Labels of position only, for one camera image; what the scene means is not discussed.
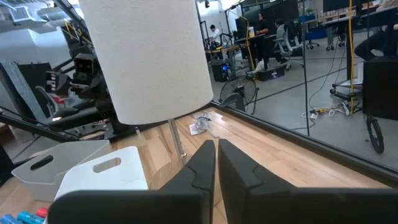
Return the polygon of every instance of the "gray floor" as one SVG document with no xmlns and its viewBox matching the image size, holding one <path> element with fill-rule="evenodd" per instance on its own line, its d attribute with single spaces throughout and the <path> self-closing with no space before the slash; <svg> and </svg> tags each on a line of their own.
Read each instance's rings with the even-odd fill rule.
<svg viewBox="0 0 398 224">
<path fill-rule="evenodd" d="M 356 40 L 354 42 L 355 45 L 358 45 L 366 38 L 366 33 L 355 34 L 354 38 Z M 334 54 L 334 52 L 327 52 L 325 50 L 325 40 L 318 40 L 317 42 L 321 45 L 320 48 L 316 47 L 313 50 L 307 51 L 307 58 L 309 58 L 307 60 L 307 77 L 310 80 L 308 83 L 308 97 L 321 88 L 326 78 L 325 75 L 331 68 L 332 59 L 323 58 L 333 58 Z M 332 71 L 339 70 L 340 58 L 343 52 L 343 49 L 337 50 L 337 59 L 335 59 Z M 356 63 L 361 61 L 360 58 L 355 59 Z M 346 62 L 343 59 L 341 68 L 345 67 Z M 336 82 L 336 80 L 345 80 L 346 70 L 341 69 L 340 73 L 334 72 L 327 77 L 325 86 L 311 100 L 313 107 L 332 106 L 342 101 L 331 96 L 329 90 L 331 84 Z M 296 65 L 284 77 L 268 82 L 256 81 L 256 83 L 260 88 L 260 100 L 257 102 L 256 112 L 254 113 L 255 117 L 289 129 L 306 127 L 306 120 L 301 117 L 305 112 L 305 86 L 300 85 L 303 83 L 302 68 Z M 223 83 L 213 82 L 215 100 L 218 100 L 222 86 Z M 338 90 L 342 92 L 349 91 L 347 88 L 339 88 Z M 248 111 L 250 113 L 252 107 L 253 104 L 249 105 Z M 377 154 L 369 143 L 368 130 L 362 112 L 352 116 L 336 113 L 332 118 L 329 118 L 327 114 L 321 114 L 316 120 L 316 125 L 311 128 L 310 135 L 313 138 L 345 149 L 353 154 L 398 169 L 398 163 L 396 162 L 398 159 L 398 151 L 396 151 L 398 143 L 398 134 L 396 134 L 398 133 L 398 121 L 381 118 L 378 118 L 378 121 L 382 129 L 386 147 L 385 153 L 382 155 Z M 297 131 L 307 134 L 306 129 Z"/>
</svg>

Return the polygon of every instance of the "wooden table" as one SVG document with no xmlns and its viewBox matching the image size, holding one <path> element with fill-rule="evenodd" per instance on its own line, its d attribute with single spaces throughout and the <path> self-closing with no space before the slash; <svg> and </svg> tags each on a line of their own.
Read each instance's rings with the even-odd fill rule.
<svg viewBox="0 0 398 224">
<path fill-rule="evenodd" d="M 265 168 L 297 187 L 387 187 L 218 109 L 208 108 L 206 112 L 212 120 L 210 127 L 215 136 L 229 140 Z M 188 155 L 194 154 L 205 140 L 213 139 L 208 132 L 190 135 L 189 125 L 195 123 L 193 116 L 198 114 L 202 112 L 176 120 L 182 146 Z M 218 146 L 218 139 L 213 140 Z M 148 184 L 160 168 L 177 160 L 168 124 L 143 131 L 140 136 L 113 142 L 112 145 L 116 150 L 127 146 L 138 147 Z M 34 213 L 38 208 L 49 205 L 33 201 L 15 178 L 0 189 L 0 216 L 7 213 L 16 216 L 21 210 Z M 215 205 L 213 214 L 213 223 L 227 223 L 223 201 Z"/>
</svg>

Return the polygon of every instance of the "wheel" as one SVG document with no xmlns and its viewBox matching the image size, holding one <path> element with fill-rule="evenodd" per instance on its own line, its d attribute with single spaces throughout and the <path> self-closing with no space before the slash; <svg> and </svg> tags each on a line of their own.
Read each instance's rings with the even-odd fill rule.
<svg viewBox="0 0 398 224">
<path fill-rule="evenodd" d="M 372 116 L 368 116 L 366 125 L 368 126 L 368 133 L 373 149 L 378 154 L 382 154 L 384 152 L 384 138 L 378 121 Z"/>
</svg>

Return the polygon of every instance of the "office chair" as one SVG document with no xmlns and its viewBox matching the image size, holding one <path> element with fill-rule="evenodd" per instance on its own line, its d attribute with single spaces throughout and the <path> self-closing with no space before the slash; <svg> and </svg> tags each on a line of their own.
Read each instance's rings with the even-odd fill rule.
<svg viewBox="0 0 398 224">
<path fill-rule="evenodd" d="M 280 53 L 281 56 L 283 57 L 287 57 L 287 64 L 286 64 L 286 70 L 289 71 L 290 68 L 292 68 L 292 63 L 297 63 L 299 65 L 301 65 L 302 67 L 304 67 L 304 64 L 302 62 L 296 61 L 296 60 L 292 60 L 292 54 L 294 51 L 296 50 L 302 50 L 303 47 L 303 43 L 299 42 L 299 34 L 294 34 L 293 32 L 291 32 L 291 34 L 294 35 L 289 35 L 289 32 L 291 32 L 291 30 L 285 25 L 285 35 L 283 38 L 279 38 L 274 40 L 274 42 L 276 42 L 279 46 L 280 50 L 275 51 L 275 53 Z"/>
<path fill-rule="evenodd" d="M 47 101 L 47 108 L 50 112 L 50 117 L 53 117 L 54 114 L 60 109 L 57 102 L 55 102 L 54 98 L 52 98 L 41 86 L 35 87 L 36 90 L 45 98 Z"/>
</svg>

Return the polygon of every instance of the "white wall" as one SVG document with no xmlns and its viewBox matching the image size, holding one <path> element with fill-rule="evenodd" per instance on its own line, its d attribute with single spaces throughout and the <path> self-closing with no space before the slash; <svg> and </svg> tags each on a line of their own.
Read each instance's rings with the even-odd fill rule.
<svg viewBox="0 0 398 224">
<path fill-rule="evenodd" d="M 58 27 L 54 32 L 39 34 L 29 31 L 36 46 L 37 60 L 50 63 L 55 67 L 70 59 L 69 48 L 61 29 Z"/>
<path fill-rule="evenodd" d="M 228 33 L 228 25 L 226 23 L 225 13 L 220 12 L 222 10 L 221 4 L 218 1 L 211 1 L 210 7 L 205 7 L 205 2 L 198 3 L 198 9 L 200 14 L 200 19 L 206 21 L 207 32 L 209 36 L 212 34 L 210 29 L 211 25 L 216 26 L 221 32 Z M 202 24 L 202 29 L 204 31 L 204 37 L 206 37 L 205 25 Z"/>
<path fill-rule="evenodd" d="M 39 34 L 29 29 L 0 34 L 0 61 L 19 64 L 46 63 L 51 67 L 70 59 L 62 31 Z"/>
<path fill-rule="evenodd" d="M 0 34 L 0 62 L 37 63 L 37 51 L 27 29 Z"/>
<path fill-rule="evenodd" d="M 239 16 L 242 16 L 241 6 L 238 6 L 235 9 L 230 10 L 230 12 L 228 13 L 228 22 L 231 32 L 237 30 L 236 19 L 239 18 Z"/>
</svg>

